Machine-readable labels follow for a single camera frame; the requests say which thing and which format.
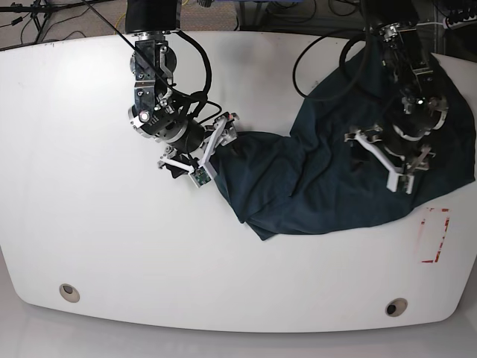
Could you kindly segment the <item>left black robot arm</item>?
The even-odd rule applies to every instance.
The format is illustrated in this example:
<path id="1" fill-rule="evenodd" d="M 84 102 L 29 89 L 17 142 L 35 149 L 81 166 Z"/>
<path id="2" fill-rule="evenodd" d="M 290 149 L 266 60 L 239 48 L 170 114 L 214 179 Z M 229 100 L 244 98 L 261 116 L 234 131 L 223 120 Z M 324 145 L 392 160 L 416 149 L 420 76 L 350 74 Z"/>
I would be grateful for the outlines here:
<path id="1" fill-rule="evenodd" d="M 412 2 L 360 5 L 396 92 L 385 105 L 381 124 L 353 128 L 344 139 L 357 142 L 388 170 L 387 186 L 395 192 L 400 184 L 411 186 L 415 172 L 429 169 L 433 153 L 425 138 L 443 126 L 449 106 L 417 32 L 420 19 Z"/>

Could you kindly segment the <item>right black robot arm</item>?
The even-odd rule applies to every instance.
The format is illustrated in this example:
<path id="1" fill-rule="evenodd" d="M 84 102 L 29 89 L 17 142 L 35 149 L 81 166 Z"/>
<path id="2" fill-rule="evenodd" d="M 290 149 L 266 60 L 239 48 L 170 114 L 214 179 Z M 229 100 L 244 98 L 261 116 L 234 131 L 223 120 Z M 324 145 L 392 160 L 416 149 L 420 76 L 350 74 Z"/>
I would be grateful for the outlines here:
<path id="1" fill-rule="evenodd" d="M 210 103 L 212 67 L 202 46 L 181 31 L 181 8 L 181 1 L 127 3 L 125 31 L 136 37 L 130 59 L 135 84 L 129 120 L 140 135 L 164 144 L 159 168 L 169 170 L 173 178 L 188 175 L 201 187 L 216 176 L 210 163 L 215 149 L 236 139 L 238 116 L 219 112 L 211 116 L 211 125 L 198 120 Z M 203 61 L 205 84 L 198 92 L 185 94 L 175 87 L 177 56 L 165 38 L 172 32 L 192 45 Z"/>

